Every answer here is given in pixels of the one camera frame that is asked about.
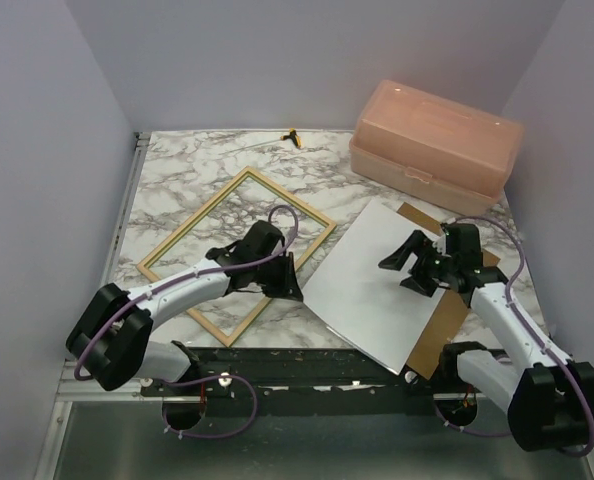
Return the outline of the brown frame backing board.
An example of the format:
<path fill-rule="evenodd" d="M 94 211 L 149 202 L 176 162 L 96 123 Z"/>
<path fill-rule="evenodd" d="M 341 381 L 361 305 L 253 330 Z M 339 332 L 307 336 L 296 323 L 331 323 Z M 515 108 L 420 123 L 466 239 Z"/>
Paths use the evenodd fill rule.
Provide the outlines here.
<path fill-rule="evenodd" d="M 439 221 L 409 203 L 403 203 L 397 213 L 435 236 L 442 233 Z M 443 295 L 406 362 L 408 368 L 426 380 L 436 371 L 444 346 L 453 341 L 469 313 L 458 294 L 441 292 Z"/>

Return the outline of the wooden picture frame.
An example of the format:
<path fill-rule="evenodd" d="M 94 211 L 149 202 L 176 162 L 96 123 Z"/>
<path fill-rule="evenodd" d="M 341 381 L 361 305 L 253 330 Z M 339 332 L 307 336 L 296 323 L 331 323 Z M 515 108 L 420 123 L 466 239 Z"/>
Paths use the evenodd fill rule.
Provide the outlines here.
<path fill-rule="evenodd" d="M 192 270 L 224 293 L 186 314 L 230 347 L 272 299 L 301 301 L 296 273 L 336 224 L 251 167 L 244 168 L 137 266 L 152 285 Z"/>

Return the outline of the white photo paper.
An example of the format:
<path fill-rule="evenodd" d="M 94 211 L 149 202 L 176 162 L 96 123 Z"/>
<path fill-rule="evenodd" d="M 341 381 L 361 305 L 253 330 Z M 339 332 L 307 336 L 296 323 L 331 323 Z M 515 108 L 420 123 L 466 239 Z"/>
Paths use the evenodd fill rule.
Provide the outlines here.
<path fill-rule="evenodd" d="M 333 333 L 397 375 L 444 295 L 425 297 L 400 285 L 400 271 L 378 263 L 418 226 L 372 200 L 301 288 L 304 304 Z"/>

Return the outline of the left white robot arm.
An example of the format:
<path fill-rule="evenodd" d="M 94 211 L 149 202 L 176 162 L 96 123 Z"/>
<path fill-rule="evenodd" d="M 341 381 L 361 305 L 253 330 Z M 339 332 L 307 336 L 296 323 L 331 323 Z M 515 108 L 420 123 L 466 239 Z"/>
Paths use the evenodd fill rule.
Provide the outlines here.
<path fill-rule="evenodd" d="M 133 378 L 162 380 L 178 395 L 199 380 L 193 354 L 180 343 L 159 343 L 152 332 L 184 311 L 251 284 L 269 298 L 302 301 L 288 235 L 265 220 L 226 247 L 212 248 L 186 270 L 132 290 L 114 283 L 92 297 L 66 340 L 74 377 L 113 391 Z"/>

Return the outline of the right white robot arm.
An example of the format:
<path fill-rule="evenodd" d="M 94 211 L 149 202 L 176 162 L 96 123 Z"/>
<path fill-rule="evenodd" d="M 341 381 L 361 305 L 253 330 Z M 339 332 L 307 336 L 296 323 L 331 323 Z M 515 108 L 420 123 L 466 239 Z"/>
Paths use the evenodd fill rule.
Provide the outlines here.
<path fill-rule="evenodd" d="M 504 366 L 481 345 L 447 346 L 448 359 L 436 370 L 444 389 L 470 385 L 483 393 L 505 413 L 511 436 L 527 452 L 584 457 L 594 449 L 594 367 L 575 361 L 538 327 L 514 293 L 515 275 L 484 264 L 477 220 L 443 223 L 435 240 L 415 230 L 378 266 L 400 271 L 413 257 L 401 286 L 425 297 L 440 288 L 456 293 L 512 363 Z"/>

